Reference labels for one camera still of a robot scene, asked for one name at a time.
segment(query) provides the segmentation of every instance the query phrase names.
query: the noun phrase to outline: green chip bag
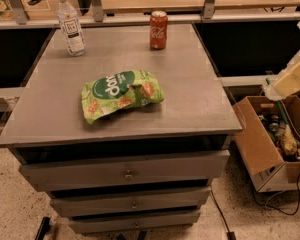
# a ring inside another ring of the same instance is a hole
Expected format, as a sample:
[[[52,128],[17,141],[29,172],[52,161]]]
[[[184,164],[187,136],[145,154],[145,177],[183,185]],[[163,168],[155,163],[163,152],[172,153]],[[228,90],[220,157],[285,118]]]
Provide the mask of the green chip bag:
[[[158,80],[144,70],[124,71],[87,83],[81,95],[84,117],[89,124],[119,109],[143,107],[164,99]]]

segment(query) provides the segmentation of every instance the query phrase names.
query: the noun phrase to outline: gray tabletop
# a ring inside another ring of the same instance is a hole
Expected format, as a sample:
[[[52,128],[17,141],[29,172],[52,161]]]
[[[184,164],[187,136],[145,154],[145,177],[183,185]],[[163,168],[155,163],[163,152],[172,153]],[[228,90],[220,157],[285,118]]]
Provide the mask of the gray tabletop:
[[[84,35],[86,54],[71,57],[60,30],[55,32],[0,136],[0,146],[241,130],[192,25],[169,25],[164,50],[150,50],[149,26],[87,28]],[[81,107],[85,83],[131,69],[152,72],[165,100],[89,125]]]

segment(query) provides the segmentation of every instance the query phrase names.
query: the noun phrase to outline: floor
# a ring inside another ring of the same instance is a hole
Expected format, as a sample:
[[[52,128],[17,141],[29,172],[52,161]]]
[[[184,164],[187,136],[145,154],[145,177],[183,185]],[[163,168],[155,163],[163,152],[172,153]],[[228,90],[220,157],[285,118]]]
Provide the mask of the floor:
[[[116,240],[122,234],[137,239],[139,231],[77,235],[49,206],[49,198],[37,193],[18,172],[19,163],[6,149],[0,149],[0,240],[34,240],[44,216],[51,218],[51,230],[45,240]],[[228,226],[239,240],[300,240],[300,209],[287,216],[255,203],[249,176],[235,145],[222,176],[212,184],[214,196]],[[271,194],[256,193],[265,202]],[[290,191],[271,198],[270,203],[293,212],[297,192]],[[199,221],[192,226],[147,229],[146,240],[226,240],[226,227],[211,196],[201,208]]]

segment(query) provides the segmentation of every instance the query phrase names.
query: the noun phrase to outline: red can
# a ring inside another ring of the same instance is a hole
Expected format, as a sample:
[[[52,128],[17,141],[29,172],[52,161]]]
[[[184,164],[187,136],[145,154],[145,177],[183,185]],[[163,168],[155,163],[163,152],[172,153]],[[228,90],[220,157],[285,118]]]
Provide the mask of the red can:
[[[150,47],[164,49],[167,43],[168,16],[164,11],[154,11],[150,17]]]

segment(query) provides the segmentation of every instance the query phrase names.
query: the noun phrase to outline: clear plastic bottle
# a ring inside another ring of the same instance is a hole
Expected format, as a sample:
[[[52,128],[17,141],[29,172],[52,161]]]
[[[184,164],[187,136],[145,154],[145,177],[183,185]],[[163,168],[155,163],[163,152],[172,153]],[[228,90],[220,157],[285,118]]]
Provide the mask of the clear plastic bottle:
[[[80,56],[84,54],[86,52],[85,41],[78,13],[68,0],[59,0],[57,17],[70,55]]]

